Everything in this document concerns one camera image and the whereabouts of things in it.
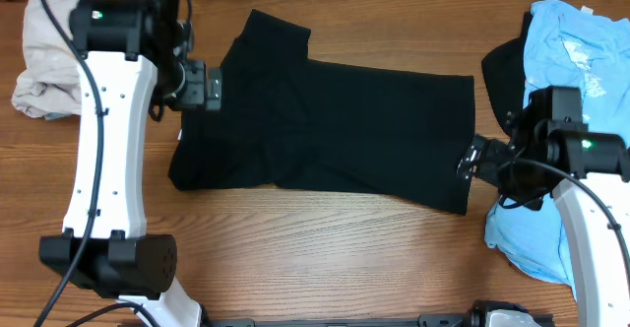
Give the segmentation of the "black t-shirt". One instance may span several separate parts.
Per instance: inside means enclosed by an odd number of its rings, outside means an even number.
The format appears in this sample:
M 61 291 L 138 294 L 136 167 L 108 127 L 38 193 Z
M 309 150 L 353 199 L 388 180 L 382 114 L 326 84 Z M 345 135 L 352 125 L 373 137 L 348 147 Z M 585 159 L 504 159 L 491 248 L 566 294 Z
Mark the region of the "black t-shirt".
M 386 194 L 464 214 L 473 78 L 312 60 L 309 36 L 251 12 L 220 66 L 220 110 L 181 117 L 173 185 Z

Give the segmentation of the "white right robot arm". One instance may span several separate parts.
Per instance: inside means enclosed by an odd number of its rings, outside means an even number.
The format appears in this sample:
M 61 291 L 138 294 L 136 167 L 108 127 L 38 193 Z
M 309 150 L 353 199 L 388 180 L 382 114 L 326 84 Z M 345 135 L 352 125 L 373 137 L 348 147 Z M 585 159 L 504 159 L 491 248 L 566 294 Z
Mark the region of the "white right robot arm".
M 629 323 L 629 150 L 616 134 L 592 132 L 576 88 L 548 87 L 509 115 L 508 143 L 473 137 L 457 174 L 477 177 L 537 210 L 550 196 L 569 245 L 578 323 Z

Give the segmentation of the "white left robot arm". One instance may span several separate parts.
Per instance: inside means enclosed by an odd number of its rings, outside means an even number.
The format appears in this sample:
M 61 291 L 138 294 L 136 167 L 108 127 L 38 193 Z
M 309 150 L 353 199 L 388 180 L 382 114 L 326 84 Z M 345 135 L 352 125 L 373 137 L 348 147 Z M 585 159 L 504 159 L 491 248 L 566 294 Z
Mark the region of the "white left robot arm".
M 174 237 L 148 233 L 143 200 L 148 122 L 166 109 L 221 107 L 221 71 L 189 55 L 185 1 L 79 0 L 58 31 L 78 62 L 82 112 L 69 207 L 39 259 L 62 285 L 128 308 L 144 326 L 210 324 L 177 281 Z

